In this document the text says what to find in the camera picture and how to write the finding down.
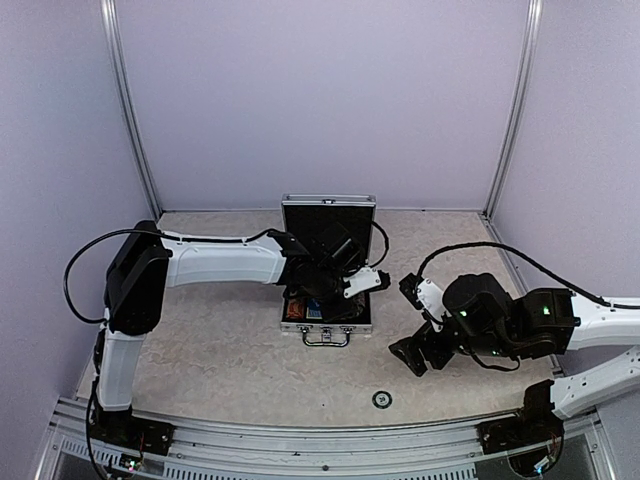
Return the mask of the blue playing card deck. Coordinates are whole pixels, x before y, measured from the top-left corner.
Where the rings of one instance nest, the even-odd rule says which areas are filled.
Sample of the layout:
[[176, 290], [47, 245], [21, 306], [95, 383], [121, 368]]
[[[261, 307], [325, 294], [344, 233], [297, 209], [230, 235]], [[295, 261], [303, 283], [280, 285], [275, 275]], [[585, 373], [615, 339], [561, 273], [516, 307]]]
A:
[[321, 306], [316, 299], [309, 298], [306, 302], [305, 318], [307, 320], [322, 321]]

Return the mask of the aluminium poker case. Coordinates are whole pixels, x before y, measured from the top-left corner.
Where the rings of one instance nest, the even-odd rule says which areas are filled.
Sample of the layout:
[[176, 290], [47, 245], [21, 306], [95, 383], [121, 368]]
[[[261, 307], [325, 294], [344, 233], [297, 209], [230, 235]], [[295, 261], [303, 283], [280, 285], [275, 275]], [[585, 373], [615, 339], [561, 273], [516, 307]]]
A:
[[[312, 249], [314, 237], [334, 223], [340, 223], [367, 248], [369, 260], [374, 230], [369, 227], [370, 221], [375, 221], [375, 196], [288, 194], [282, 198], [281, 205], [285, 229], [305, 246]], [[310, 348], [345, 348], [353, 335], [369, 334], [372, 330], [371, 293], [365, 293], [364, 313], [352, 320], [286, 321], [284, 299], [281, 330], [300, 334], [303, 344]]]

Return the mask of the green poker chip stack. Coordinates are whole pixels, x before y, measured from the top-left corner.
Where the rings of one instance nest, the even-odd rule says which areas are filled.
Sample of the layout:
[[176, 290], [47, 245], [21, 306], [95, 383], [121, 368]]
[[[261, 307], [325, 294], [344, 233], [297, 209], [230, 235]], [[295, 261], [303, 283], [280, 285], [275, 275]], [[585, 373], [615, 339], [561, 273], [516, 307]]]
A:
[[387, 391], [379, 390], [372, 395], [372, 404], [377, 409], [387, 409], [392, 403], [393, 398]]

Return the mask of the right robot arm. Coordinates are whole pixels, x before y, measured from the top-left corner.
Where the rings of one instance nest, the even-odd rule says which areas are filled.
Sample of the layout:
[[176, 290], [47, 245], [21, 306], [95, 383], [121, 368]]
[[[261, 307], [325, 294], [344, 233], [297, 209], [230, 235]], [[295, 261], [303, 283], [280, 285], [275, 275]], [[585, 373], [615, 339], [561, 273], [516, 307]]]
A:
[[[463, 344], [465, 337], [453, 326], [453, 318], [442, 298], [443, 292], [436, 285], [420, 287], [417, 305], [426, 323], [414, 335], [389, 346], [390, 352], [414, 375], [420, 377], [430, 368], [441, 370], [455, 355], [467, 356], [483, 369], [503, 373], [518, 370], [524, 359], [546, 355], [540, 349], [524, 355], [493, 349], [489, 352], [491, 356], [509, 358], [517, 365], [507, 367], [483, 362], [479, 353]], [[617, 298], [601, 305], [575, 293], [571, 297], [570, 312], [575, 315], [576, 325], [565, 343], [558, 343], [550, 352], [552, 355], [600, 346], [625, 346], [627, 350], [584, 372], [552, 382], [549, 387], [552, 413], [562, 420], [639, 388], [639, 307], [624, 307]]]

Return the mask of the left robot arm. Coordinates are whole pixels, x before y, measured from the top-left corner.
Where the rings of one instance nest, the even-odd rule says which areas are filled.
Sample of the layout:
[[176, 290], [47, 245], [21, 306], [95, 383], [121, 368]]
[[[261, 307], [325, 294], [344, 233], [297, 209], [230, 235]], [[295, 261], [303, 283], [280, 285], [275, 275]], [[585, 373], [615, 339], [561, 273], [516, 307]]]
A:
[[[117, 236], [124, 242], [107, 269], [104, 315], [89, 318], [72, 301], [72, 268], [87, 251]], [[166, 289], [236, 282], [282, 286], [293, 296], [310, 297], [325, 320], [357, 314], [359, 297], [383, 284], [359, 242], [340, 225], [310, 244], [272, 228], [250, 237], [193, 237], [162, 231], [153, 221], [90, 241], [68, 261], [63, 294], [81, 322], [100, 327], [91, 397], [103, 411], [102, 430], [115, 442], [127, 445], [140, 434], [139, 421], [126, 411], [141, 347], [161, 320]]]

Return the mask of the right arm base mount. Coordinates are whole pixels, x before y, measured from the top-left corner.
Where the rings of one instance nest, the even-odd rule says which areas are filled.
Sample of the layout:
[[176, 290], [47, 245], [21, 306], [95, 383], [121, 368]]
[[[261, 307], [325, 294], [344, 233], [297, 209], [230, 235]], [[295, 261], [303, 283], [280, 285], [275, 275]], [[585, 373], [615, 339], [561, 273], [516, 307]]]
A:
[[523, 406], [511, 417], [481, 422], [476, 426], [485, 455], [527, 447], [564, 434], [563, 421], [554, 413], [553, 380], [525, 390]]

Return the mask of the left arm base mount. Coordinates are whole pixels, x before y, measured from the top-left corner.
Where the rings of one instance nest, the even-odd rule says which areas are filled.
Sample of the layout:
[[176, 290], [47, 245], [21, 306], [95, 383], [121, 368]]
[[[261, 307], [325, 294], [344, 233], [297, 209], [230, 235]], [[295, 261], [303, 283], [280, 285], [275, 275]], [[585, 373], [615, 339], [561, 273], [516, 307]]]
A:
[[143, 454], [167, 456], [174, 432], [175, 426], [171, 423], [134, 416], [131, 407], [105, 411], [96, 404], [89, 414], [91, 439]]

